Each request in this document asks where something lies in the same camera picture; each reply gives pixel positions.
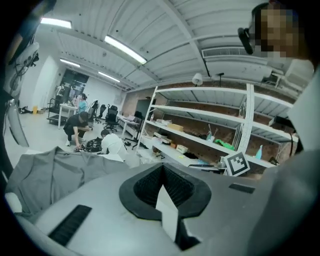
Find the blue shirt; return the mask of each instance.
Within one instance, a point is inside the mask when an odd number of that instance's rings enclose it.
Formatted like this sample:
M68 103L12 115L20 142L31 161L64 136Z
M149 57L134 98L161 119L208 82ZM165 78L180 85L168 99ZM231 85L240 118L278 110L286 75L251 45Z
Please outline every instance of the blue shirt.
M87 103L85 101L79 101L79 110L78 113L86 111Z

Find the person in blue shirt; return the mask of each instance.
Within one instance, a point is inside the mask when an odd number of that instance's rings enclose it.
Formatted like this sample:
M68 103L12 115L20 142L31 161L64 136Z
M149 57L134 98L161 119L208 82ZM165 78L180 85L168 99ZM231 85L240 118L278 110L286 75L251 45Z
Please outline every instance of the person in blue shirt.
M87 108L87 102L86 102L87 96L84 93L80 94L80 99L78 103L78 113L80 114L83 111L86 111Z

